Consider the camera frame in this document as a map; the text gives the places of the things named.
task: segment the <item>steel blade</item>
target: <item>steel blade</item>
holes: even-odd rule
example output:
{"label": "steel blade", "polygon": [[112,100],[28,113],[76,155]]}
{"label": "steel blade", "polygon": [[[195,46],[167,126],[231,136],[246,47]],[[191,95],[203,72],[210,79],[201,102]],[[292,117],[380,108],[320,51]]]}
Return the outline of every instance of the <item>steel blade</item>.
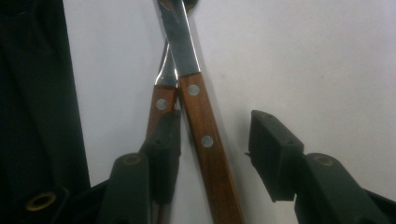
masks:
{"label": "steel blade", "polygon": [[200,72],[183,1],[158,0],[158,6],[178,75]]}
{"label": "steel blade", "polygon": [[161,59],[160,70],[158,71],[155,85],[177,88],[177,70],[167,40],[163,49],[163,58]]}

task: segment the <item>metal rivet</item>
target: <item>metal rivet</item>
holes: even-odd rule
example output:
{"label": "metal rivet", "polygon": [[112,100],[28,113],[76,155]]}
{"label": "metal rivet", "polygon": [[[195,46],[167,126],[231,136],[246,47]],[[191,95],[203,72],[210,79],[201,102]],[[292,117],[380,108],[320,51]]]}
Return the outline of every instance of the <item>metal rivet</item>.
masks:
{"label": "metal rivet", "polygon": [[209,135],[205,136],[201,140],[202,146],[204,147],[211,147],[213,146],[213,138]]}
{"label": "metal rivet", "polygon": [[56,194],[54,192],[45,192],[35,196],[26,204],[26,210],[30,212],[40,211],[56,201]]}
{"label": "metal rivet", "polygon": [[123,162],[124,162],[125,165],[135,165],[135,164],[138,164],[140,162],[140,157],[135,156],[135,155],[129,156],[129,157],[126,157],[123,160]]}
{"label": "metal rivet", "polygon": [[189,95],[198,95],[199,94],[199,86],[197,85],[190,85],[189,86]]}
{"label": "metal rivet", "polygon": [[329,158],[324,157],[324,156],[316,156],[314,158],[314,160],[324,166],[332,166],[332,164],[333,164],[332,160],[330,160]]}
{"label": "metal rivet", "polygon": [[168,102],[164,99],[159,99],[155,105],[159,110],[164,110],[168,106]]}

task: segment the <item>black fabric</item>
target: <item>black fabric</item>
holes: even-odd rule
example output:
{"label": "black fabric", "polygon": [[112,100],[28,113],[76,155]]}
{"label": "black fabric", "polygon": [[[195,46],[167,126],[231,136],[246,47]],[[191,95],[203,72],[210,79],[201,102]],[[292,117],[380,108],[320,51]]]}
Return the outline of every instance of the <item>black fabric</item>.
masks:
{"label": "black fabric", "polygon": [[38,189],[90,187],[62,0],[0,0],[0,217]]}

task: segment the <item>knife handle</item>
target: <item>knife handle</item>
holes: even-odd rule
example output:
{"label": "knife handle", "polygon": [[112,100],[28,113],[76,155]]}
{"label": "knife handle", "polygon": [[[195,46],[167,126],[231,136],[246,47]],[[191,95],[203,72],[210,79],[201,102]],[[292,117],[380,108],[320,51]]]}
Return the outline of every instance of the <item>knife handle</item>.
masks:
{"label": "knife handle", "polygon": [[161,115],[173,111],[177,101],[177,88],[155,85],[152,91],[151,106],[148,117],[148,137],[155,128]]}
{"label": "knife handle", "polygon": [[179,77],[179,85],[213,221],[244,223],[202,74]]}

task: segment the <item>kitchen knife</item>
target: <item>kitchen knife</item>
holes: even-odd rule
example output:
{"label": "kitchen knife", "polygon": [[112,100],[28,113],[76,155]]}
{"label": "kitchen knife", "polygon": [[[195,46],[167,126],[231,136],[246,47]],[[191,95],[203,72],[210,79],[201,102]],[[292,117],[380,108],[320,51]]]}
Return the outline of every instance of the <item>kitchen knife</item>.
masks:
{"label": "kitchen knife", "polygon": [[182,0],[159,0],[214,223],[244,223]]}
{"label": "kitchen knife", "polygon": [[161,115],[173,111],[177,101],[177,72],[169,45],[165,43],[160,71],[152,91],[146,137],[152,133]]}

